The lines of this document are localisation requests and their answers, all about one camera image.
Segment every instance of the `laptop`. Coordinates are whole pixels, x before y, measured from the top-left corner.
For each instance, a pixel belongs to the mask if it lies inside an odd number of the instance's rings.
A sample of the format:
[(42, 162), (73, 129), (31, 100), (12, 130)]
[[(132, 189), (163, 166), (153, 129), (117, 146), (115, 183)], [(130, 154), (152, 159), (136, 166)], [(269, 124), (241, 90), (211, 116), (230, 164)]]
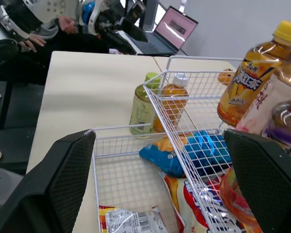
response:
[(170, 6), (155, 31), (146, 33), (148, 42), (130, 39), (146, 55), (174, 55), (197, 25), (197, 21)]

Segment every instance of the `plastic wrapper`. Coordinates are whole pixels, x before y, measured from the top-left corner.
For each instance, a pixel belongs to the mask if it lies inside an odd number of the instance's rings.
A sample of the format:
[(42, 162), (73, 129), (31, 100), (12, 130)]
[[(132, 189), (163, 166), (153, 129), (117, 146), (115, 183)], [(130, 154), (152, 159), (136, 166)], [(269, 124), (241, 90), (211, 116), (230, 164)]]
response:
[(233, 167), (228, 170), (227, 174), (221, 180), (220, 196), (223, 205), (238, 221), (248, 226), (259, 226), (246, 199), (241, 193)]
[[(227, 146), (219, 134), (197, 131), (193, 135), (190, 133), (182, 134), (180, 139), (200, 175), (219, 172), (228, 168), (227, 163), (231, 163)], [(167, 137), (147, 145), (139, 152), (139, 155), (154, 162), (168, 176), (175, 178), (185, 176)]]
[(99, 206), (101, 233), (168, 233), (157, 207), (149, 212), (133, 212)]
[[(161, 172), (161, 177), (169, 189), (176, 212), (179, 233), (210, 233), (199, 203), (193, 197), (193, 190), (189, 181), (187, 179), (171, 178), (163, 172)], [(200, 192), (201, 198), (204, 196), (204, 201), (208, 202), (207, 214), (214, 222), (213, 226), (217, 232), (245, 232), (244, 226), (229, 214), (218, 197), (219, 180), (212, 180), (207, 184), (198, 183), (195, 187)]]

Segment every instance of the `iced tea bottle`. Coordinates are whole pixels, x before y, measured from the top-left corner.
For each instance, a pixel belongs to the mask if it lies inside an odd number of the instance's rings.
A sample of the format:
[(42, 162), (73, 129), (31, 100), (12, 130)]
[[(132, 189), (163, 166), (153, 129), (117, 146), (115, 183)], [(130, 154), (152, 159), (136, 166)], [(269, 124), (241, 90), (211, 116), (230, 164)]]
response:
[(218, 115), (227, 124), (236, 126), (275, 68), (291, 63), (291, 22), (282, 21), (273, 36), (248, 51), (222, 95)]
[[(183, 110), (187, 103), (187, 99), (181, 98), (189, 96), (186, 90), (188, 81), (189, 79), (184, 73), (177, 73), (173, 79), (173, 83), (166, 85), (161, 93), (163, 98), (173, 98), (172, 100), (164, 100), (162, 103), (167, 112), (168, 118), (171, 120), (175, 128), (179, 124)], [(155, 116), (154, 118), (153, 127), (157, 133), (165, 132), (158, 116)]]

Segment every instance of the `bottle label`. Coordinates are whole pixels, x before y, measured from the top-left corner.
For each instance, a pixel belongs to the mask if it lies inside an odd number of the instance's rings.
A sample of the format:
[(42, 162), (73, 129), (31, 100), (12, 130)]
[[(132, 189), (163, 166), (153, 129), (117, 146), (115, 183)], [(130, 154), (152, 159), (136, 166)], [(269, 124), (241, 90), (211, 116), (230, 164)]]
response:
[(291, 87), (278, 80), (273, 74), (238, 122), (236, 129), (260, 134), (271, 116), (272, 109), (277, 104), (289, 100), (291, 100)]
[[(129, 124), (141, 125), (151, 123), (154, 113), (154, 108), (151, 103), (144, 102), (135, 95)], [(140, 134), (151, 133), (152, 129), (153, 124), (133, 128), (136, 133)]]
[(247, 53), (222, 95), (219, 107), (221, 116), (235, 124), (241, 119), (275, 68), (281, 65), (281, 62), (269, 60), (260, 53)]

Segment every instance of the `plastic bottle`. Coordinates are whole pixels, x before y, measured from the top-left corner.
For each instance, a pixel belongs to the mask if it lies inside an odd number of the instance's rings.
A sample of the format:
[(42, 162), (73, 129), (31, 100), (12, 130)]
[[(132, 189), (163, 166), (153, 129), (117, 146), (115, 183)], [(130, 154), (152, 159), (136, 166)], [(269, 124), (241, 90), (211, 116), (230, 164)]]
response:
[[(151, 72), (146, 74), (145, 82), (157, 76), (157, 73)], [(154, 93), (158, 92), (161, 77), (157, 77), (152, 83), (148, 83), (146, 86), (152, 89)], [(130, 125), (140, 125), (151, 123), (155, 111), (150, 102), (149, 97), (144, 89), (144, 85), (141, 84), (135, 89), (135, 95), (133, 99), (132, 112), (130, 117)], [(148, 134), (153, 131), (153, 124), (146, 126), (131, 127), (130, 132), (132, 134)]]
[(238, 122), (236, 129), (261, 134), (279, 103), (291, 100), (291, 64), (277, 68), (257, 98)]
[(291, 22), (282, 21), (273, 36), (248, 51), (222, 95), (218, 115), (227, 124), (236, 126), (274, 69), (291, 63)]
[[(179, 120), (187, 103), (187, 100), (176, 100), (176, 98), (189, 96), (186, 90), (188, 82), (189, 79), (184, 73), (177, 73), (173, 79), (173, 83), (166, 85), (161, 93), (162, 98), (173, 98), (172, 100), (163, 100), (162, 103), (175, 128), (179, 124)], [(154, 118), (154, 130), (157, 133), (165, 132), (158, 116)]]
[(263, 136), (278, 141), (291, 156), (291, 101), (280, 103), (273, 108)]

